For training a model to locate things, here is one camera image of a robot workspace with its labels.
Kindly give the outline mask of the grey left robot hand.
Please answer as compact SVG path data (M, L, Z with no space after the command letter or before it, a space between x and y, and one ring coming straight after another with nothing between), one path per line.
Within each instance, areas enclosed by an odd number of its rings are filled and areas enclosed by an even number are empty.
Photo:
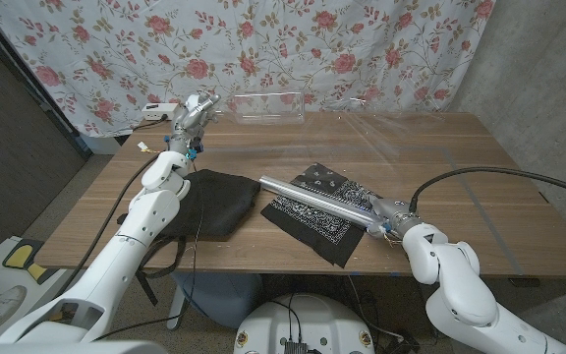
M172 120L168 150L186 154L195 141L203 137L204 127L210 120L209 111L219 100L219 94L191 94L183 111Z

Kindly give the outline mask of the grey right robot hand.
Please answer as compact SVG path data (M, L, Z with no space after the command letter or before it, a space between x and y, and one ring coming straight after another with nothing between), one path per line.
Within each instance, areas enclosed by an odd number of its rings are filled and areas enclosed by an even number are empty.
M367 227L367 233L375 238L401 241L405 234L422 220L410 211L410 204L369 196L374 221Z

